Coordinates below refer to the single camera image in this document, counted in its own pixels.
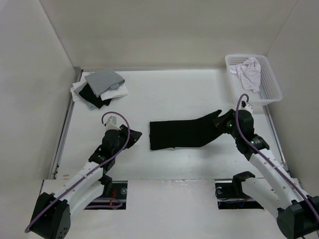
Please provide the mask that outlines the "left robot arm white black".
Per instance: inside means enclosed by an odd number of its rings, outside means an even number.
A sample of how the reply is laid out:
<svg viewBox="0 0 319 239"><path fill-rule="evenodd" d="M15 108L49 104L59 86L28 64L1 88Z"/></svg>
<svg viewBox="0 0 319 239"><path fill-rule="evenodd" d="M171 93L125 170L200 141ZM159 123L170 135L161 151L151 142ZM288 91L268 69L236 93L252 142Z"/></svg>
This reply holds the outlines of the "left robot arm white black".
<svg viewBox="0 0 319 239"><path fill-rule="evenodd" d="M122 206L113 191L113 180L107 175L115 165L116 156L132 147L142 132L111 124L101 144L84 167L60 189L37 198L26 233L44 239L63 239L70 230L71 220L84 209L115 209Z"/></svg>

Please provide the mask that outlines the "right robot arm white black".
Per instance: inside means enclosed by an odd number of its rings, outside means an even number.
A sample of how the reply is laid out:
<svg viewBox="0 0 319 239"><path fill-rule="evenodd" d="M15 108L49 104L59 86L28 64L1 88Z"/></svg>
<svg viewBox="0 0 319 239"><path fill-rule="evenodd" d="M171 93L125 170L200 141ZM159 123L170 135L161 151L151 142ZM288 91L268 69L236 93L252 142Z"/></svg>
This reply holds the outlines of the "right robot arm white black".
<svg viewBox="0 0 319 239"><path fill-rule="evenodd" d="M255 134L252 114L230 110L214 120L216 128L231 135L238 151L263 175L245 171L233 176L226 188L218 187L222 199L252 198L276 220L281 233L298 239L319 230L319 198L310 196L276 160L266 141Z"/></svg>

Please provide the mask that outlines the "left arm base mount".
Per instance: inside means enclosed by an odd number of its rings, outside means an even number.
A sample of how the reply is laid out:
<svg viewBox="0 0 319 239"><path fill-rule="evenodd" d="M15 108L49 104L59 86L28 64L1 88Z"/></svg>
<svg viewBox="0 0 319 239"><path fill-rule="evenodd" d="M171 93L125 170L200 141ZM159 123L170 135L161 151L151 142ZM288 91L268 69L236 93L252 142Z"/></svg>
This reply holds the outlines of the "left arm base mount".
<svg viewBox="0 0 319 239"><path fill-rule="evenodd" d="M105 187L102 195L95 198L85 210L125 210L127 205L128 181L113 181Z"/></svg>

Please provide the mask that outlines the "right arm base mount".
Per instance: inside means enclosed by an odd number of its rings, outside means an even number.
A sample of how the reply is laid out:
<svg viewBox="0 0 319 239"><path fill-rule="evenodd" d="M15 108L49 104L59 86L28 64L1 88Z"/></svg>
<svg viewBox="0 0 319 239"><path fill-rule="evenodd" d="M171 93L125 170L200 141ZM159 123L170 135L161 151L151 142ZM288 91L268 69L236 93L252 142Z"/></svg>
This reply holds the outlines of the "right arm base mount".
<svg viewBox="0 0 319 239"><path fill-rule="evenodd" d="M241 183L255 175L245 171L233 176L231 180L217 180L215 182L215 196L217 198L218 209L221 210L241 210L241 209L261 209L264 208L253 198L244 194Z"/></svg>

